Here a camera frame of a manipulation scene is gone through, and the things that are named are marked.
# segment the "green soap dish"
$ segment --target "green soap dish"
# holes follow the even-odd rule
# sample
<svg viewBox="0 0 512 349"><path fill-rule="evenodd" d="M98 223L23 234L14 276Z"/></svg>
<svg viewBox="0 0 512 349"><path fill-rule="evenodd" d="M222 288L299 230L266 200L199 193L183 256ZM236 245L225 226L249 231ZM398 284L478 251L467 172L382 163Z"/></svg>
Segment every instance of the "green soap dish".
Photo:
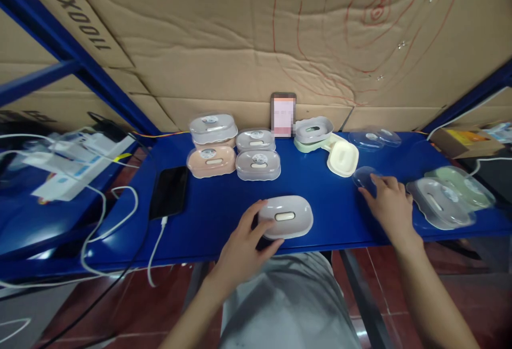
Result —
<svg viewBox="0 0 512 349"><path fill-rule="evenodd" d="M314 150L317 150L318 148L323 147L324 145L329 144L329 138L326 138L325 140L318 141L316 143L311 144L302 144L301 142L298 142L297 139L293 139L293 144L297 147L299 151L302 153L310 153Z"/></svg>

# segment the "black cable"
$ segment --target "black cable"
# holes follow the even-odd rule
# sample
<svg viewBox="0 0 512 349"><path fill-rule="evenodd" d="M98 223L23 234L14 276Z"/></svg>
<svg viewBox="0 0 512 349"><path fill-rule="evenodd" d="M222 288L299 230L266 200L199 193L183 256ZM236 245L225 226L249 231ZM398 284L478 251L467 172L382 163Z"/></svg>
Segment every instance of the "black cable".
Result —
<svg viewBox="0 0 512 349"><path fill-rule="evenodd" d="M109 293L110 290L114 286L116 286L116 284L120 281L121 278L123 278L123 276L127 273L127 271L131 268L131 266L135 262L135 259L139 255L140 251L142 250L142 247L144 246L144 243L146 242L148 234L149 234L149 220L146 224L146 232L144 233L144 238L142 239L139 249L137 249L137 252L135 252L135 254L133 255L133 258L128 263L128 265L124 269L123 273L121 273L120 276L112 284L110 284L110 286L107 289L105 289L103 291L103 293L75 321L73 321L71 324L69 324L67 327L65 327L62 331L60 331L60 333L53 336L53 338L51 338L47 343L40 346L39 349L46 349L51 344L53 344L55 341L57 341L59 338L61 338L63 335L65 335L67 332L69 332L71 329L73 329L106 296L106 294Z"/></svg>
<svg viewBox="0 0 512 349"><path fill-rule="evenodd" d="M156 173L156 175L158 175L158 168L156 166L156 160L155 160L154 156L151 154L149 149L144 144L142 144L133 134L131 134L130 132L125 131L119 125L117 125L115 122L113 122L113 121L103 117L102 115L99 115L99 114L94 113L94 112L87 112L87 114L92 119L94 119L94 120L96 120L94 118L94 116L96 116L96 117L99 117L99 118L101 118L101 119L103 119L105 121L111 122L112 125L114 125L118 129L121 129L127 136L130 136L131 138L133 138L142 147L142 150L148 156L151 157L151 160L153 162L153 167L155 168L155 173ZM112 290L112 288L114 288L116 286L116 284L120 281L120 279L123 278L123 276L127 273L127 271L131 268L131 266L135 262L137 256L139 255L140 251L142 250L142 247L144 246L144 243L146 242L146 239L147 239L148 233L149 233L149 223L150 223L150 221L148 220L148 222L146 224L146 232L144 233L144 238L142 239L142 242L141 242L141 244L139 246L139 249L137 249L137 252L135 252L135 255L133 256L131 261L128 263L128 265L124 269L123 273L121 273L121 275L112 284L110 284L110 286L107 289L105 289L103 291L103 293L96 300L94 300L94 302L80 316L78 316L77 319L75 319L75 321L73 321L71 324L69 324L67 327L65 327L62 331L60 331L60 333L56 334L47 343L45 343L42 346L40 346L39 349L46 349L47 347L49 347L50 345L55 343L59 338L64 336L71 329L73 329L73 327L75 327L80 321L82 321L84 319L84 317L87 316L88 313L106 296L106 294L109 293Z"/></svg>

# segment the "right hand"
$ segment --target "right hand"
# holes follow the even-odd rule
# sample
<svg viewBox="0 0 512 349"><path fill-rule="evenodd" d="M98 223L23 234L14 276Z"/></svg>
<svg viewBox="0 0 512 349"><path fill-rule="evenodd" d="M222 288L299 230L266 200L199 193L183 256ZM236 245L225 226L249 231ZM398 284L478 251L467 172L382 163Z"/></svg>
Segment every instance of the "right hand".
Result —
<svg viewBox="0 0 512 349"><path fill-rule="evenodd" d="M377 198L359 188L373 216L379 221L396 249L423 246L423 240L412 226L412 196L395 177L379 177L371 174L377 187Z"/></svg>

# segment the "blue table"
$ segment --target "blue table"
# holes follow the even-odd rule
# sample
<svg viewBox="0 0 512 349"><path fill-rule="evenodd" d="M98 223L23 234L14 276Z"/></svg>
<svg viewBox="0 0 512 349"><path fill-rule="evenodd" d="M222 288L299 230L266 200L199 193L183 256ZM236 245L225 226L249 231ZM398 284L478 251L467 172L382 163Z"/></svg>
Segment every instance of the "blue table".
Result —
<svg viewBox="0 0 512 349"><path fill-rule="evenodd" d="M372 166L406 183L423 177L427 171L449 165L423 135L400 133L400 136L403 143L399 148L386 147L373 153L361 151L358 166ZM123 268L132 258L146 230L155 170L185 165L193 147L189 134L160 139L155 144L151 151L154 160L148 157L130 183L139 194L137 212L112 236L90 245L91 257L87 260L90 264L101 270L113 270ZM277 140L277 152L282 172L274 181L242 181L236 172L203 179L190 174L185 211L169 220L154 265L216 259L250 204L258 199L288 194L297 194L309 201L314 224L307 235L285 241L279 254L388 244L352 179L336 176L327 168L327 151L319 149L304 154L295 148L293 140L282 139ZM133 197L126 191L106 218L100 233L115 225L132 207ZM414 226L425 240L512 233L512 222L498 209L481 210L477 218L473 226L441 231L431 226L416 206L413 212ZM160 222L150 222L149 236L136 265L147 265L159 232Z"/></svg>

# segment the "phone screen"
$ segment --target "phone screen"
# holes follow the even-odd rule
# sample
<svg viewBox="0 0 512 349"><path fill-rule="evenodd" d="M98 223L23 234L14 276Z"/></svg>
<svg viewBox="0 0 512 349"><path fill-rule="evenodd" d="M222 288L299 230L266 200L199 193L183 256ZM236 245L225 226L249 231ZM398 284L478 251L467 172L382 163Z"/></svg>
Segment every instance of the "phone screen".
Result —
<svg viewBox="0 0 512 349"><path fill-rule="evenodd" d="M150 220L173 216L183 210L187 177L188 169L184 166L160 172L149 206Z"/></svg>
<svg viewBox="0 0 512 349"><path fill-rule="evenodd" d="M295 124L295 93L273 93L271 121L274 137L292 137Z"/></svg>

